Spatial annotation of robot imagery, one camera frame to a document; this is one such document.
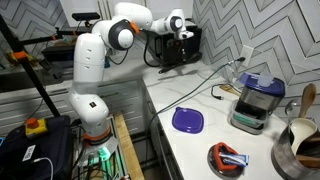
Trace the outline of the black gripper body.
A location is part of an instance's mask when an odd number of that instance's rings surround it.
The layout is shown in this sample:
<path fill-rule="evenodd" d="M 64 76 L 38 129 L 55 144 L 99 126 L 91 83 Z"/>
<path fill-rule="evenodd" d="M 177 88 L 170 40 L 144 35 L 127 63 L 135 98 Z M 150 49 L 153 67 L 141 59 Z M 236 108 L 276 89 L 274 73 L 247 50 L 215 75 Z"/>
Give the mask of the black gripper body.
<path fill-rule="evenodd" d="M 185 40 L 185 39 L 189 39 L 191 37 L 194 36 L 194 33 L 191 32 L 191 31 L 181 31 L 179 34 L 178 34 L 178 39 L 179 40 Z"/>

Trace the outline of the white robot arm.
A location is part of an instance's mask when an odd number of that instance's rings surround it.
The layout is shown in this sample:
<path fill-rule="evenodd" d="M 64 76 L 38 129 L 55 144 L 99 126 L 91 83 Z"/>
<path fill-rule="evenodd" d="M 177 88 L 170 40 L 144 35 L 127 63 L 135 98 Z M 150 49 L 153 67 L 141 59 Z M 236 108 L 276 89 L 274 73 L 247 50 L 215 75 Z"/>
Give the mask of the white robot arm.
<path fill-rule="evenodd" d="M 106 53 L 110 49 L 130 49 L 134 36 L 142 30 L 159 35 L 174 34 L 179 40 L 193 36 L 185 26 L 184 12 L 180 8 L 155 19 L 145 6 L 120 2 L 115 5 L 111 19 L 96 22 L 89 33 L 77 38 L 68 100 L 82 122 L 84 140 L 92 146 L 105 143 L 110 135 L 109 108 L 97 95 L 98 85 L 104 78 Z"/>

